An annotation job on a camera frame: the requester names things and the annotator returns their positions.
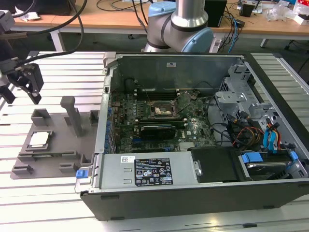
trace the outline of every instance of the slotted aluminum surface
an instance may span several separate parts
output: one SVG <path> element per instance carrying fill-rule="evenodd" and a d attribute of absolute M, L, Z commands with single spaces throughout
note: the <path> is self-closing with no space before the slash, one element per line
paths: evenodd
<path fill-rule="evenodd" d="M 45 81 L 41 103 L 33 105 L 23 91 L 15 88 L 16 101 L 12 105 L 4 104 L 0 110 L 1 232 L 290 232 L 309 228 L 309 196 L 278 209 L 102 222 L 95 219 L 79 195 L 75 194 L 74 177 L 12 180 L 10 171 L 31 126 L 33 109 L 46 108 L 50 113 L 63 113 L 59 105 L 63 95 L 75 96 L 76 107 L 81 112 L 99 109 L 103 54 L 78 52 L 38 60 L 37 63 L 43 65 Z M 86 187 L 89 179 L 83 181 Z M 155 207 L 154 199 L 149 202 Z M 257 227 L 244 228 L 243 224 L 257 224 Z"/>
<path fill-rule="evenodd" d="M 300 121 L 309 130 L 309 87 L 282 58 L 272 54 L 253 54 L 253 57 L 262 67 L 282 97 L 289 104 Z M 267 96 L 258 83 L 255 83 L 257 91 L 265 102 L 269 102 Z"/>

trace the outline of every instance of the motherboard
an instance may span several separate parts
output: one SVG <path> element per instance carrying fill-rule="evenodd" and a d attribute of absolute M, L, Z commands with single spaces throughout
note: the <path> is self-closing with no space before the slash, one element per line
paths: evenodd
<path fill-rule="evenodd" d="M 194 91 L 175 93 L 168 100 L 114 92 L 111 95 L 116 153 L 187 151 L 215 146 L 205 115 L 207 97 Z"/>

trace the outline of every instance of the red wire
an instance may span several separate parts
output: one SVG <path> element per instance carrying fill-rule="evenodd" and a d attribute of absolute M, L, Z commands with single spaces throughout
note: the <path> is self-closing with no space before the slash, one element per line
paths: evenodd
<path fill-rule="evenodd" d="M 256 131 L 260 131 L 262 134 L 264 134 L 264 132 L 261 130 L 261 129 L 259 129 L 259 128 L 256 128 L 256 127 L 244 127 L 240 132 L 239 132 L 239 134 L 237 135 L 237 139 L 239 138 L 239 136 L 241 135 L 241 133 L 243 133 L 243 131 L 245 130 L 245 129 L 255 129 Z"/>

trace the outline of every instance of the black device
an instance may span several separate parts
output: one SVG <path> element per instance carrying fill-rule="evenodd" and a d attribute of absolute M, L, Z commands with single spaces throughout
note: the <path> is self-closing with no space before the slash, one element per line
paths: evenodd
<path fill-rule="evenodd" d="M 246 24 L 244 21 L 241 21 L 239 19 L 235 20 L 235 22 L 237 23 L 238 28 L 243 28 Z"/>
<path fill-rule="evenodd" d="M 250 17 L 254 8 L 255 5 L 242 4 L 239 11 L 239 15 L 243 17 Z"/>
<path fill-rule="evenodd" d="M 140 129 L 140 137 L 144 140 L 168 140 L 175 137 L 176 127 L 163 126 L 144 126 Z"/>
<path fill-rule="evenodd" d="M 250 181 L 241 170 L 240 152 L 233 147 L 192 147 L 193 161 L 199 163 L 199 183 Z"/>
<path fill-rule="evenodd" d="M 32 4 L 33 0 L 0 0 L 0 9 L 15 13 L 15 6 L 25 11 Z M 37 3 L 31 10 L 39 14 L 51 15 L 70 15 L 72 8 L 68 0 L 37 0 Z"/>
<path fill-rule="evenodd" d="M 208 14 L 208 27 L 220 27 L 226 4 L 227 0 L 205 0 L 205 11 Z"/>

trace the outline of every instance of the blue drive latch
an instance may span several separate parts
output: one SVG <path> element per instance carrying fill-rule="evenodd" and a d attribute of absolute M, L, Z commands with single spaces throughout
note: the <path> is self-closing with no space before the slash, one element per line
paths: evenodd
<path fill-rule="evenodd" d="M 76 172 L 77 179 L 85 179 L 88 178 L 88 170 L 78 170 Z"/>
<path fill-rule="evenodd" d="M 258 152 L 246 152 L 241 157 L 244 163 L 263 162 L 262 156 Z"/>

